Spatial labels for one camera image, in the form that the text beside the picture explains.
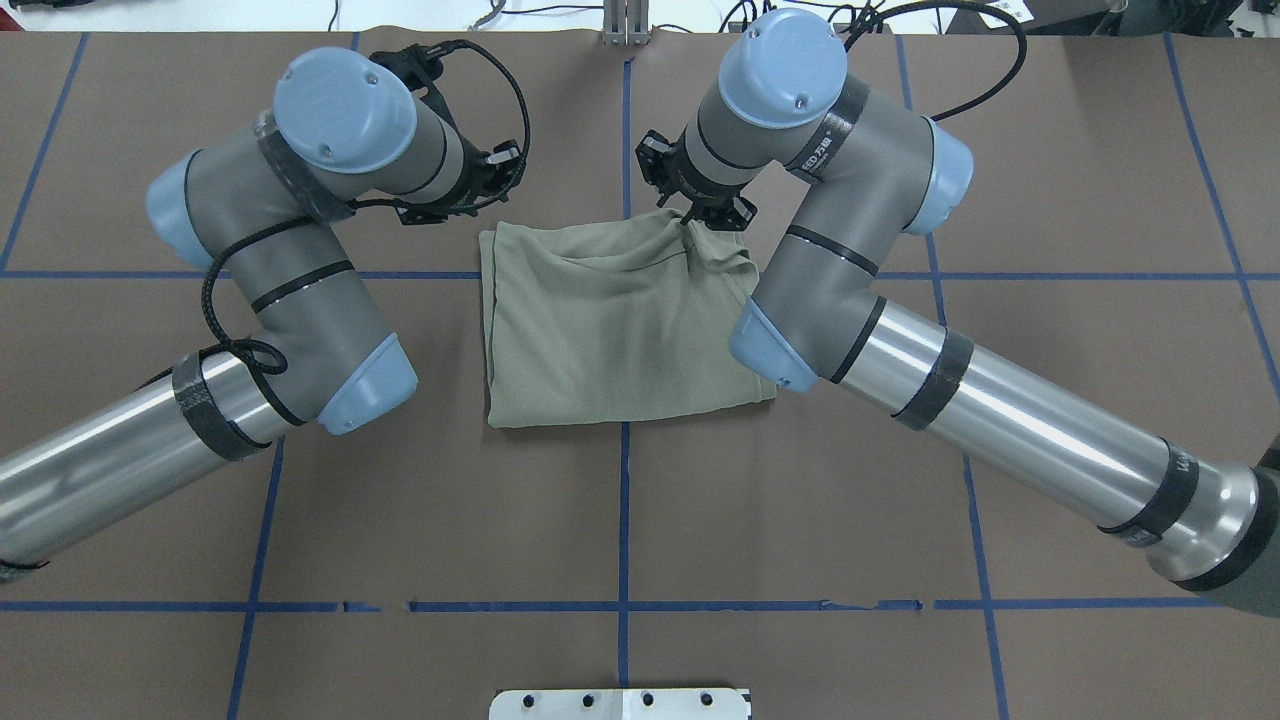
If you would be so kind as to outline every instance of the blue tape line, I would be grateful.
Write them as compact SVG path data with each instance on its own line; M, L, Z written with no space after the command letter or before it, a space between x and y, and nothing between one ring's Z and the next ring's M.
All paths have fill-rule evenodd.
M652 600L631 601L632 612L900 612L919 611L918 600L882 600L872 607L841 605L829 600Z
M197 270L4 270L0 272L3 279L204 279L205 274ZM229 273L218 275L220 279L230 279ZM476 270L365 270L360 273L366 281L479 281L480 273ZM1140 281L1140 282L1238 282L1242 275L1235 273L973 273L973 272L946 272L940 270L938 277L943 281ZM1244 273L1244 279L1249 282L1276 282L1280 273ZM876 275L878 281L931 281L932 272L882 272Z
M253 612L347 612L340 602L255 602Z
M996 707L1000 711L1000 720L1009 720L1005 669L1000 660L1000 638L996 634L996 614L991 606L991 580L987 575L987 551L982 541L982 519L978 516L978 492L973 487L973 464L968 455L964 456L964 486L969 495L969 530L973 533L973 555L978 564L978 589L982 593L982 615L987 625L991 676L996 683Z
M631 64L622 63L622 218L631 219ZM631 423L618 433L618 687L631 685Z
M1235 281L1233 273L960 273L938 272L947 281Z
M204 279L205 273L197 270L5 270L0 273L0 277L5 279L33 281L188 281ZM227 273L221 273L218 277L230 278Z
M938 600L934 610L1114 610L1114 609L1170 609L1170 607L1221 607L1203 597L1047 597L1007 600Z
M275 515L275 496L280 489L280 470L284 466L284 438L275 441L275 459L271 461L271 480L266 486L266 503L262 507L262 527L257 533L257 553L253 556L253 579L248 588L248 609L244 612L244 625L241 628L241 644L236 655L236 675L232 678L232 696L227 703L227 720L236 720L239 712L241 693L244 689L244 673L248 669L248 652L253 643L253 620L257 615L257 596L262 589L262 570L266 566L266 546L271 538L271 519Z
M618 473L618 687L631 683L631 423L622 423Z
M617 612L620 603L600 601L422 602L404 606L410 612Z
M0 612L244 612L244 602L169 602L147 600L10 600Z
M27 204L31 201L31 193L36 191L40 169L45 165L45 155L49 154L49 145L54 140L58 120L63 117L63 108L67 105L67 96L72 92L76 70L79 69L81 59L84 58L86 45L88 45L88 33L82 32L79 45L76 46L76 54L72 56L72 65L67 69L67 78L63 81L63 91L58 95L58 102L54 104L54 113L50 115L49 126L45 128L45 137L40 141L40 150L36 151L36 161L32 163L31 174L27 176L27 187L23 188L22 197L18 200L18 211L13 215L13 224L9 225L9 237L5 240L4 250L0 250L0 272L4 272L9 265L13 246L18 242L18 231L22 228L22 219L27 214Z
M1213 205L1213 214L1217 215L1217 227L1222 231L1222 242L1226 243L1226 254L1231 258L1231 268L1240 283L1240 295L1244 296L1244 305L1249 311L1249 323L1253 325L1253 334L1258 338L1258 347L1262 350L1262 360L1267 365L1267 375L1271 378L1271 389L1280 400L1280 373L1276 373L1276 363L1271 355L1271 345L1267 342L1267 333L1262 329L1262 320L1258 318L1258 309L1253 305L1253 293L1249 283L1244 278L1244 266L1240 264L1240 254L1236 251L1235 240L1231 237L1231 228L1222 213L1222 201L1217 195L1217 184L1213 183L1213 174L1210 173L1208 161L1204 160L1204 149L1201 147L1199 133L1196 132L1196 120L1192 119L1192 109L1187 104L1187 92L1183 90L1183 74L1178 69L1178 55L1174 53L1174 37L1165 33L1165 54L1169 56L1169 69L1174 76L1174 90L1178 91L1178 105L1183 110L1183 120L1187 123L1187 135L1190 137L1192 149L1196 151L1196 161L1199 164L1201 176L1204 178L1204 187L1208 188L1208 199Z

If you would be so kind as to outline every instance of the black cable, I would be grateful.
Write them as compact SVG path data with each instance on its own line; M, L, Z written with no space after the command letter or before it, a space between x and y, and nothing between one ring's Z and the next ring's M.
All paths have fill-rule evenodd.
M506 6L507 0L489 0L489 12L485 13L483 18L471 23L471 27L467 29L480 29L483 26L492 23L493 19L498 17L498 13L502 13L502 9Z
M244 237L227 246L225 250L214 258L209 270L205 273L205 282L200 286L200 310L205 315L205 324L209 325L209 332L214 333L214 338L218 345L212 346L215 351L227 351L234 355L241 363L244 363L250 368L261 372L266 375L279 375L289 368L289 363L284 359L284 354L276 347L262 342L260 340L241 338L232 340L227 331L223 329L223 324L218 320L218 313L214 309L214 283L218 282L218 275L223 272L227 261L232 259L233 255L250 247L256 242L261 242L274 234L279 234L284 231L289 231L297 227L302 227L307 223L312 223L308 217L293 218L292 220L285 220L283 223L276 223L269 228L262 228L256 233ZM270 355L275 360L275 364L268 365L260 361L255 352L264 352Z
M499 15L532 15L549 10L604 10L604 5L547 5L543 8L530 8L527 10L499 10Z
M724 28L728 27L730 18L733 17L733 13L737 12L739 8L742 8L742 24L744 24L744 27L748 26L748 24L754 23L756 20L756 18L760 17L760 12L755 6L755 0L737 0L737 3L735 3L733 6L730 8L727 13L724 13L724 19L721 22L721 27L716 32L724 32ZM750 15L746 14L746 9L748 8L751 9L751 14Z
M485 60L488 60L489 64L492 64L494 68L497 68L498 72L502 73L502 77L507 79L507 85L511 86L511 91L516 95L516 104L520 105L520 120L525 126L525 137L524 137L525 142L520 146L520 160L516 164L516 169L511 173L511 177L507 178L507 182L504 182L497 192L490 195L488 199L481 200L480 202L471 202L468 205L454 205L448 209L451 214L474 213L476 210L480 210L481 208L488 208L489 205L493 205L494 202L503 200L507 192L509 192L511 188L520 184L521 178L525 177L525 168L529 165L529 145L532 135L530 129L531 123L529 120L529 104L525 101L525 94L520 90L520 83L516 82L516 78L515 76L511 74L511 70L508 70L507 67L502 64L502 60L494 58L493 54L485 50L484 47L476 45L475 42L471 42L470 40L461 40L461 38L445 40L439 45L431 46L431 49L436 47L444 49L444 53L440 56L448 55L449 53L453 53L454 50L460 49L471 50L477 55L480 55L481 58L484 58ZM412 202L404 202L403 200L389 199L389 197L375 199L375 200L361 200L358 202L352 202L351 208L358 210L360 208L371 208L375 205L387 208L398 208L398 209L415 208Z
M987 100L991 100L993 95L1004 90L1005 86L1007 86L1010 82L1012 82L1014 76L1016 76L1018 72L1023 69L1023 63L1027 61L1027 33L1023 31L1023 24L1018 22L1018 18L1010 15L1009 13L993 5L982 5L978 3L970 3L969 0L922 0L919 3L908 3L906 5L899 5L888 10L877 10L876 12L876 14L878 15L877 23L873 24L861 23L858 27L850 27L849 38L845 40L845 50L847 51L850 47L852 47L854 42L858 42L859 37L867 35L867 32L869 32L874 24L883 24L884 20L895 18L897 15L905 15L908 13L914 13L916 10L932 10L934 8L954 8L956 10L972 10L974 13L991 15L1007 24L1009 28L1014 31L1014 37L1018 38L1018 58L1014 60L1014 65L1009 69L1009 72L1005 73L1005 77L1000 78L1000 81L996 85L993 85L991 90L983 92L978 97L974 97L968 102L956 105L955 108L951 108L945 113L938 113L937 115L933 115L932 119L937 122L959 115L965 110L972 110L973 108L982 105Z

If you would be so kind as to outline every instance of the folded shirt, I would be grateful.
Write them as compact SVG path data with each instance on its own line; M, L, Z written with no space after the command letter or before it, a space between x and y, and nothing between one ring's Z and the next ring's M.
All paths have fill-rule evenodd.
M480 233L490 425L654 420L774 397L728 352L759 279L740 233L680 218Z

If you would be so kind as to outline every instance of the silver aluminum tube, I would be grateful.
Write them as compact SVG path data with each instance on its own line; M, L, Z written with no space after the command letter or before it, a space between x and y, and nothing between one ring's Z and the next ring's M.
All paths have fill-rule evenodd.
M219 410L251 438L270 442L291 425L271 410L243 363L204 361ZM0 461L0 560L35 565L227 460L201 442L170 378Z

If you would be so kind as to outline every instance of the black tape band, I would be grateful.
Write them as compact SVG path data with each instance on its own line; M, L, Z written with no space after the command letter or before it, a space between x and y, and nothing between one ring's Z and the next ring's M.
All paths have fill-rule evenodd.
M255 442L223 415L205 384L200 355L192 352L173 366L173 395L196 437L224 460L243 460L270 443Z
M316 268L305 275L298 275L292 281L282 284L280 287L262 293L261 297L252 302L255 313L261 313L268 305L283 300L285 296L294 293L308 284L317 283L329 275L337 275L338 273L344 273L347 270L355 270L356 266L351 264L351 260L339 260L337 263L330 263L324 268Z
M1196 486L1199 484L1199 461L1169 441L1165 441L1165 446L1169 447L1169 465L1156 495L1128 521L1114 528L1100 525L1100 530L1116 536L1128 546L1147 547L1164 539L1165 532L1183 516L1196 495Z
M969 369L970 359L973 359L973 341L948 328L942 338L942 351L929 368L929 374L924 377L920 389L915 391L906 407L893 414L893 419L913 430L928 428L960 389L960 380Z
M800 154L785 165L787 172L809 184L822 182L822 169L831 163L849 133L854 131L870 94L872 88L865 83L847 78L845 87L840 90L840 97L823 115L809 142L805 142Z
M800 225L791 225L787 228L787 234L794 234L805 242L812 242L813 245L817 245L823 250L829 250L831 252L835 252L842 259L852 263L854 265L858 265L859 268L865 270L868 275L873 278L876 277L876 273L879 272L879 265L872 263L867 256L854 252L852 250L845 247L844 245L840 245L835 240L831 240L829 237L819 232L814 232L809 228L804 228Z
M879 324L879 316L884 314L886 300L883 296L876 299L876 306L872 307L872 314L867 316L867 322L863 323L861 332L858 333L858 340L854 341L854 346L849 348L849 355L845 355L845 361L836 368L836 374L831 375L831 382L840 384L849 374L849 369L854 366L854 360L861 355L863 347L867 347L867 341L872 337L872 332L876 331L876 325Z
M680 136L676 150L671 154L671 174L680 193L699 205L722 205L737 197L737 193L746 187L746 183L721 184L704 176L689 156L684 135Z
M712 143L707 142L707 135L703 133L703 119L700 117L694 118L694 124L698 127L698 140L703 141L703 147L705 147L707 152L710 154L712 158L716 158L717 161L723 163L730 168L733 168L735 170L759 170L760 168L764 167L764 165L756 165L754 168L750 168L748 165L739 165L737 163L721 158L721 154L717 152L714 147L712 147Z
M1258 482L1258 506L1253 511L1253 521L1249 529L1244 530L1244 537L1235 550L1226 556L1226 560L1216 568L1189 580L1175 580L1174 584L1190 592L1204 592L1217 589L1231 580L1239 578L1253 565L1253 561L1266 550L1276 529L1276 519L1280 515L1280 498L1276 496L1276 484L1267 470L1253 470L1253 477Z
M280 184L302 205L315 222L328 225L346 220L356 214L340 197L329 192L307 161L298 156L275 128L275 117L265 111L253 122L253 135L257 137L257 150L271 167Z

